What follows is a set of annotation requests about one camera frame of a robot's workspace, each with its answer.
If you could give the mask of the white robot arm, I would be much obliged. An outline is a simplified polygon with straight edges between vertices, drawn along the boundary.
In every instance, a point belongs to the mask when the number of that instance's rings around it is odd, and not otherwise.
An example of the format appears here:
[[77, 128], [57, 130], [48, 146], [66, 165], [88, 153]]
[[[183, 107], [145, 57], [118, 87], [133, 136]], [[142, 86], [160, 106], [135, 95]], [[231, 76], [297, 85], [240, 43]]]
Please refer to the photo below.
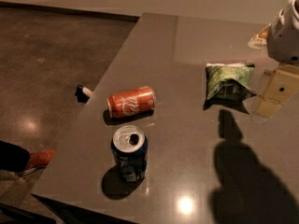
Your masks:
[[263, 72], [253, 107], [254, 116], [269, 119], [299, 91], [299, 0], [288, 0], [248, 46], [267, 48], [268, 57], [278, 62], [273, 71]]

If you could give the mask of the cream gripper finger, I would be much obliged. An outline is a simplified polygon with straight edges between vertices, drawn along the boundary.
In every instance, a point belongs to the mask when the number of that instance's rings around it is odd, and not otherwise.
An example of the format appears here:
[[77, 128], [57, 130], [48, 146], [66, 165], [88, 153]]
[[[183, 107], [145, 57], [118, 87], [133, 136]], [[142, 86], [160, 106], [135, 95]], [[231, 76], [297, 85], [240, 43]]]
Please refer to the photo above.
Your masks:
[[281, 108], [281, 104], [259, 97], [255, 102], [253, 114], [263, 118], [272, 118]]
[[248, 46], [252, 49], [262, 49], [263, 47], [266, 47], [270, 27], [271, 24], [267, 24], [258, 34], [249, 40]]

